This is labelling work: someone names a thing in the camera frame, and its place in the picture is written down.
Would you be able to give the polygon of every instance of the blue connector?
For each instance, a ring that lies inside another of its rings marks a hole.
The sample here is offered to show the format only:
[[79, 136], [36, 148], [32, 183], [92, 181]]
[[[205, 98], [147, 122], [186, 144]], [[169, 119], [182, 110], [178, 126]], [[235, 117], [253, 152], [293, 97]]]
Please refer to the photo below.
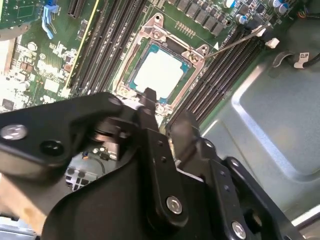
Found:
[[59, 6], [54, 5], [45, 5], [43, 7], [43, 15], [42, 15], [42, 28], [46, 32], [49, 39], [53, 39], [54, 35], [51, 33], [51, 31], [48, 28], [48, 24], [51, 24], [51, 13], [57, 14], [59, 11]]
[[50, 6], [56, 5], [57, 4], [57, 0], [48, 0], [47, 4]]

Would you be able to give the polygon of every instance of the white connector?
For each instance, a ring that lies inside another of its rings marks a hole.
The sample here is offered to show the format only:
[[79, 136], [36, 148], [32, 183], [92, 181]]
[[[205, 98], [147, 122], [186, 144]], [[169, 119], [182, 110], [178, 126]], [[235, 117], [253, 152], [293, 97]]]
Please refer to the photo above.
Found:
[[276, 46], [278, 46], [279, 43], [280, 43], [279, 39], [277, 39], [277, 38], [274, 37], [274, 38], [272, 38], [270, 41], [267, 41], [267, 42], [265, 43], [265, 45], [266, 45], [267, 47], [271, 48], [271, 49], [275, 49]]

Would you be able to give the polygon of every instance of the chip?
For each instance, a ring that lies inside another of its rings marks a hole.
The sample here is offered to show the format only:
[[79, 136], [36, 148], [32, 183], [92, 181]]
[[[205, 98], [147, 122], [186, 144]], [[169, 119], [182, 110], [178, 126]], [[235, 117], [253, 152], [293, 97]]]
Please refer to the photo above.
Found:
[[13, 101], [10, 101], [8, 99], [3, 99], [2, 100], [2, 107], [4, 107], [5, 109], [12, 111], [14, 109], [15, 103]]
[[263, 6], [262, 4], [260, 4], [260, 5], [256, 8], [256, 12], [257, 12], [258, 14], [263, 13], [264, 10], [265, 10], [265, 6]]
[[69, 64], [65, 64], [64, 67], [63, 67], [64, 70], [66, 70], [68, 73], [71, 72], [71, 69], [72, 69], [72, 66], [69, 65]]
[[218, 17], [218, 21], [221, 23], [224, 19], [225, 19], [225, 15], [221, 13], [220, 16]]
[[202, 4], [201, 8], [202, 8], [203, 10], [206, 10], [207, 7], [208, 7], [208, 5], [209, 5], [209, 3], [207, 3], [207, 2], [205, 1], [205, 2]]
[[184, 66], [180, 59], [152, 44], [130, 86], [141, 93], [151, 88], [156, 91], [157, 100], [166, 100], [185, 74]]
[[246, 15], [249, 12], [249, 7], [247, 5], [242, 5], [239, 8], [239, 14]]
[[22, 62], [20, 68], [21, 68], [22, 70], [27, 70], [27, 66], [28, 66], [28, 64], [26, 64], [25, 62]]
[[188, 0], [181, 0], [176, 8], [184, 12], [187, 9], [188, 5], [189, 5]]
[[208, 29], [209, 31], [211, 31], [213, 29], [213, 27], [217, 25], [217, 21], [210, 16], [204, 23], [203, 27]]
[[28, 65], [26, 66], [26, 70], [25, 70], [25, 71], [28, 72], [28, 73], [32, 73], [33, 69], [34, 69], [34, 66], [28, 64]]
[[194, 16], [196, 15], [197, 11], [198, 11], [199, 7], [192, 3], [191, 6], [189, 7], [188, 11], [186, 11], [186, 15], [190, 18], [194, 18]]
[[222, 32], [222, 30], [224, 28], [225, 27], [222, 24], [219, 23], [218, 25], [216, 25], [214, 27], [214, 29], [211, 31], [211, 33], [217, 37]]
[[203, 10], [200, 10], [198, 15], [195, 18], [195, 21], [199, 24], [203, 24], [207, 17], [207, 13]]
[[212, 10], [210, 11], [210, 15], [211, 15], [212, 17], [214, 17], [215, 14], [216, 14], [216, 12], [217, 12], [217, 9], [212, 8]]

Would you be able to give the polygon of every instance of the motherboard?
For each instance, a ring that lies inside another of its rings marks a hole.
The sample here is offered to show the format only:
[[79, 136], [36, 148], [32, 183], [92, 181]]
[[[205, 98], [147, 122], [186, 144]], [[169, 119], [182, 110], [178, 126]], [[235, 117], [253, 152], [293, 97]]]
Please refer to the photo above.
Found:
[[[24, 7], [11, 2], [18, 13]], [[293, 23], [302, 2], [43, 0], [34, 6], [23, 21], [30, 29], [9, 49], [0, 112], [103, 91], [138, 101], [151, 88], [164, 129], [185, 110], [202, 122], [277, 32]], [[8, 7], [4, 1], [0, 24]], [[266, 23], [260, 38], [210, 57]]]

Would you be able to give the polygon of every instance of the surface-mount component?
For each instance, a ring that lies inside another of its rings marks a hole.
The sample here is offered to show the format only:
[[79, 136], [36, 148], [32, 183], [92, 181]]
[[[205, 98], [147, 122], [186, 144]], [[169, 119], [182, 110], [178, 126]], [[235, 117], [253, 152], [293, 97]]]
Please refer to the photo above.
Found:
[[203, 10], [200, 10], [198, 15], [195, 17], [195, 21], [198, 23], [198, 24], [203, 24], [204, 21], [206, 20], [206, 17], [207, 17], [207, 13]]
[[265, 9], [266, 9], [265, 6], [263, 6], [262, 4], [260, 4], [260, 5], [256, 8], [255, 11], [256, 11], [258, 14], [262, 14]]
[[186, 11], [188, 5], [189, 5], [188, 0], [180, 0], [178, 5], [176, 6], [176, 8], [179, 9], [180, 11], [184, 12], [184, 11]]
[[224, 28], [225, 28], [225, 27], [224, 27], [222, 24], [218, 23], [218, 24], [212, 29], [211, 33], [217, 37], [217, 36], [219, 36], [219, 34], [222, 32], [222, 30], [223, 30]]
[[212, 16], [209, 16], [203, 24], [203, 27], [211, 31], [215, 25], [217, 25], [217, 21]]
[[192, 3], [188, 8], [188, 10], [186, 11], [186, 15], [190, 18], [194, 18], [198, 10], [199, 10], [199, 7], [196, 4]]
[[207, 3], [207, 2], [205, 1], [205, 2], [202, 4], [201, 8], [202, 8], [203, 10], [206, 10], [207, 7], [208, 7], [208, 5], [209, 5], [209, 3]]
[[214, 17], [216, 12], [217, 12], [217, 9], [212, 8], [211, 11], [210, 11], [210, 16]]
[[238, 11], [238, 13], [241, 15], [246, 15], [248, 12], [249, 12], [249, 7], [247, 5], [242, 5]]

